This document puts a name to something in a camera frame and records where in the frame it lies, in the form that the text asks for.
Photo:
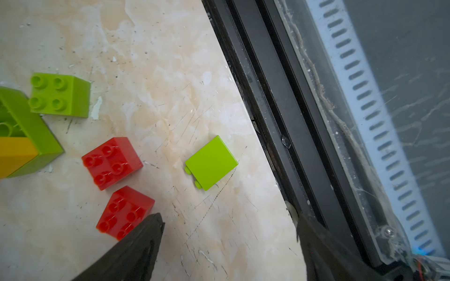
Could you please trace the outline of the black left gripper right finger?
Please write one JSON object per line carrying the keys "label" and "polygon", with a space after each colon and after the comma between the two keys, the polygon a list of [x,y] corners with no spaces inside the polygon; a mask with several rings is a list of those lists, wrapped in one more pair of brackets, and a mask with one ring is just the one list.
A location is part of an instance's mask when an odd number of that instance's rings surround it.
{"label": "black left gripper right finger", "polygon": [[307,267],[308,281],[384,281],[338,241],[314,217],[300,214],[297,241]]}

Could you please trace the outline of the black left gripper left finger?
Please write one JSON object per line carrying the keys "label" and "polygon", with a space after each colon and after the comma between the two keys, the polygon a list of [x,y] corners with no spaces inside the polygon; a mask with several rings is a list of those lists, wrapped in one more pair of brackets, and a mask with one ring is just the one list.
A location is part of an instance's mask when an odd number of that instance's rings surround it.
{"label": "black left gripper left finger", "polygon": [[165,223],[160,213],[147,216],[75,281],[148,281],[151,279]]}

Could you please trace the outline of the green lego brick front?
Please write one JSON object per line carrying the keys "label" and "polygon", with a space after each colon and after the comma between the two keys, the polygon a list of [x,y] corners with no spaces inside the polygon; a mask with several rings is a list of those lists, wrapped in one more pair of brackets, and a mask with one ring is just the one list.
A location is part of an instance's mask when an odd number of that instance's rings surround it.
{"label": "green lego brick front", "polygon": [[185,172],[195,178],[198,189],[208,191],[238,165],[238,161],[216,136],[185,162]]}

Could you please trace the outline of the yellow lego brick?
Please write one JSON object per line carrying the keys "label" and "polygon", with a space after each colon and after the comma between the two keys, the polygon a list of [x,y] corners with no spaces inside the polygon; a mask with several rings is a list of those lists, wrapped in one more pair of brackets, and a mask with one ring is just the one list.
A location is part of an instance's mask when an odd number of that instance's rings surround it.
{"label": "yellow lego brick", "polygon": [[38,154],[29,138],[1,137],[1,179],[16,172]]}

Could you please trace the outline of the long green lego brick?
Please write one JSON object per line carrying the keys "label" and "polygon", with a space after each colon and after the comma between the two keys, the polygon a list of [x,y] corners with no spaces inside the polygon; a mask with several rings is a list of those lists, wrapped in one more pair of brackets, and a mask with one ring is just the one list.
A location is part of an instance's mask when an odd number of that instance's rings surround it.
{"label": "long green lego brick", "polygon": [[28,97],[19,90],[1,87],[1,122],[10,126],[1,130],[2,137],[26,137],[37,150],[37,156],[10,178],[35,173],[64,152],[41,116],[30,110]]}

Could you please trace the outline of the red lego brick right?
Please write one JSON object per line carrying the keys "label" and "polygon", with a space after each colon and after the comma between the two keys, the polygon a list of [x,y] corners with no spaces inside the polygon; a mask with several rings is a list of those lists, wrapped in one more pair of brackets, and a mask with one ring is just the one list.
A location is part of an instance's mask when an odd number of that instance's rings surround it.
{"label": "red lego brick right", "polygon": [[96,228],[120,241],[150,214],[154,204],[154,199],[125,186],[112,194]]}

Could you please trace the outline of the red lego brick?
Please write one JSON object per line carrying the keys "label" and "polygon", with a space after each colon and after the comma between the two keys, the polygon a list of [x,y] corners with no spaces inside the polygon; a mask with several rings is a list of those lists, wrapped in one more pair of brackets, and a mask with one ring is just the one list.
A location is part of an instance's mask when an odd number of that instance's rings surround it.
{"label": "red lego brick", "polygon": [[127,137],[114,137],[82,157],[95,185],[105,190],[143,168]]}
{"label": "red lego brick", "polygon": [[150,214],[154,204],[154,199],[125,186],[112,194],[96,228],[120,241]]}

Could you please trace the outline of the red lego brick left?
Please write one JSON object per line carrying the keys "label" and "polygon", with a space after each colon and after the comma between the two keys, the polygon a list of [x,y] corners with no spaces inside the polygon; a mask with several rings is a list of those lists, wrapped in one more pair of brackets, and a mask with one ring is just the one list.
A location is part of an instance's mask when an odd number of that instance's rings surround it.
{"label": "red lego brick left", "polygon": [[105,190],[143,168],[127,137],[114,137],[82,157],[95,185]]}

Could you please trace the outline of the green square lego brick middle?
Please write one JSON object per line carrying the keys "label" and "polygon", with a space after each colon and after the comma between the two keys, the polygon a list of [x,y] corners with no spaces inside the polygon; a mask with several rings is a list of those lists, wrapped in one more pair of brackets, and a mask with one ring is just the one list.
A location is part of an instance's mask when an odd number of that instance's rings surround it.
{"label": "green square lego brick middle", "polygon": [[38,114],[89,116],[91,83],[70,75],[34,73],[30,111]]}

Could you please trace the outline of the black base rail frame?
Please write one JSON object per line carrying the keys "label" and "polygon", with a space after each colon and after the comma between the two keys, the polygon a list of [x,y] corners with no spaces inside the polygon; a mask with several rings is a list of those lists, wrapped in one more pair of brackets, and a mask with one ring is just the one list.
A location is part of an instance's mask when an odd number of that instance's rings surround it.
{"label": "black base rail frame", "polygon": [[205,1],[289,212],[385,281],[450,278],[450,3],[343,1],[445,257],[409,248],[308,1]]}

